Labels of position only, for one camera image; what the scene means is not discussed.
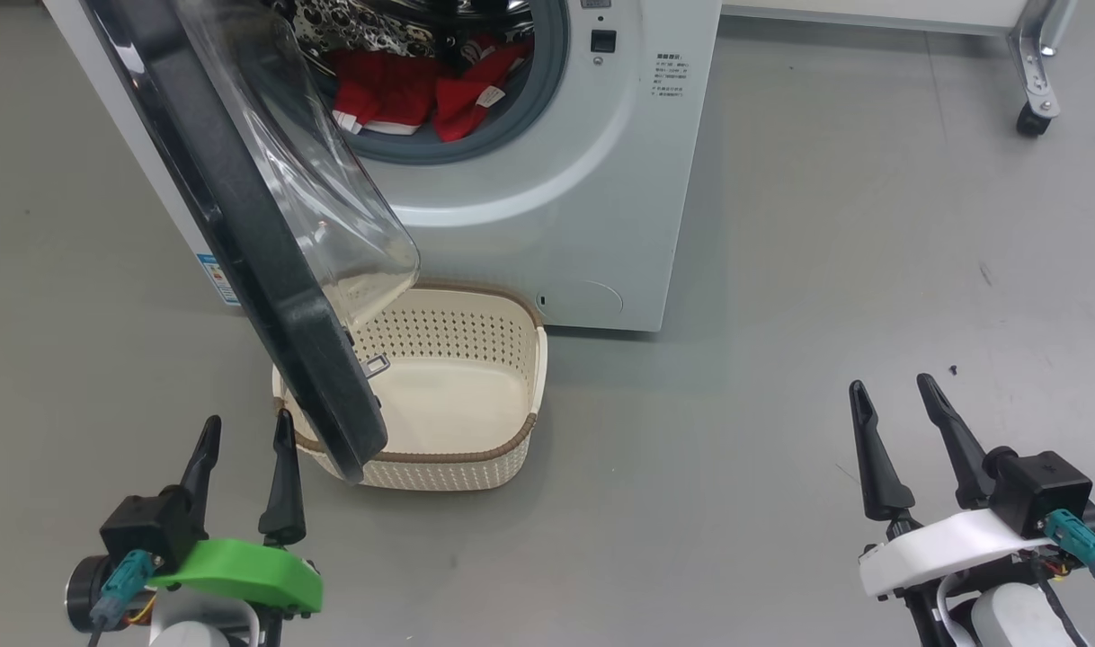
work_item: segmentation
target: washing machine door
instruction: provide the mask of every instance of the washing machine door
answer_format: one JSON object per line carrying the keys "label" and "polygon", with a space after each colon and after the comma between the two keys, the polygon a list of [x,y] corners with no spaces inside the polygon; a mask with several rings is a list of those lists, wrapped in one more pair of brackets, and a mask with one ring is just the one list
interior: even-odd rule
{"label": "washing machine door", "polygon": [[349,331],[419,254],[250,0],[84,0],[145,127],[285,383],[351,482],[387,446]]}

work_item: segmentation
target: yellow wire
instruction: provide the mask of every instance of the yellow wire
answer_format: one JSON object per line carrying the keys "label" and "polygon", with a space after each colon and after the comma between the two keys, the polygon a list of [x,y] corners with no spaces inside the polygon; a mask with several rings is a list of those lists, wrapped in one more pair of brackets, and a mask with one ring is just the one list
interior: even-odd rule
{"label": "yellow wire", "polygon": [[137,624],[140,621],[142,621],[143,617],[145,617],[145,615],[148,615],[149,613],[152,613],[152,606],[154,606],[155,604],[157,604],[157,597],[155,597],[155,594],[153,594],[152,599],[148,600],[148,604],[146,604],[140,610],[139,614],[136,614],[131,619],[128,619],[128,623],[129,624]]}

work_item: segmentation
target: beige plastic basket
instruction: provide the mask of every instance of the beige plastic basket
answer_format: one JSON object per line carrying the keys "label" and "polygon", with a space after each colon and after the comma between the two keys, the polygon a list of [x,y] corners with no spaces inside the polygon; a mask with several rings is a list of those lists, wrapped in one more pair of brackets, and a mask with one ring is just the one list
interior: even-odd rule
{"label": "beige plastic basket", "polygon": [[[388,447],[364,466],[362,484],[488,489],[520,471],[548,374],[534,309],[500,290],[422,284],[351,335],[359,358],[391,361],[371,379]],[[273,391],[292,414],[300,450],[338,476],[275,369]]]}

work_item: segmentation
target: blue and white sticker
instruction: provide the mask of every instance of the blue and white sticker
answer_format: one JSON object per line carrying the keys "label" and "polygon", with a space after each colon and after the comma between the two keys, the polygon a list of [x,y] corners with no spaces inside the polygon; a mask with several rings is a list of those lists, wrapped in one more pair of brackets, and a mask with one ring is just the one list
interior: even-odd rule
{"label": "blue and white sticker", "polygon": [[219,268],[219,263],[216,263],[216,257],[211,254],[195,254],[195,257],[199,258],[199,265],[204,266],[208,278],[211,278],[211,284],[219,292],[219,298],[223,299],[228,305],[240,305],[240,299],[235,298],[235,290],[228,282],[228,276],[223,276],[223,270]]}

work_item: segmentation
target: green plastic bracket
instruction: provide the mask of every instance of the green plastic bracket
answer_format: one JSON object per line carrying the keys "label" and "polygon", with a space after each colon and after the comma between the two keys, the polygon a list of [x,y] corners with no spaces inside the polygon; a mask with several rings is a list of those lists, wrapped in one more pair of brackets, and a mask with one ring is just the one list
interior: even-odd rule
{"label": "green plastic bracket", "polygon": [[324,604],[324,581],[312,566],[287,550],[238,539],[198,542],[181,569],[148,584],[191,586],[296,614],[318,614]]}

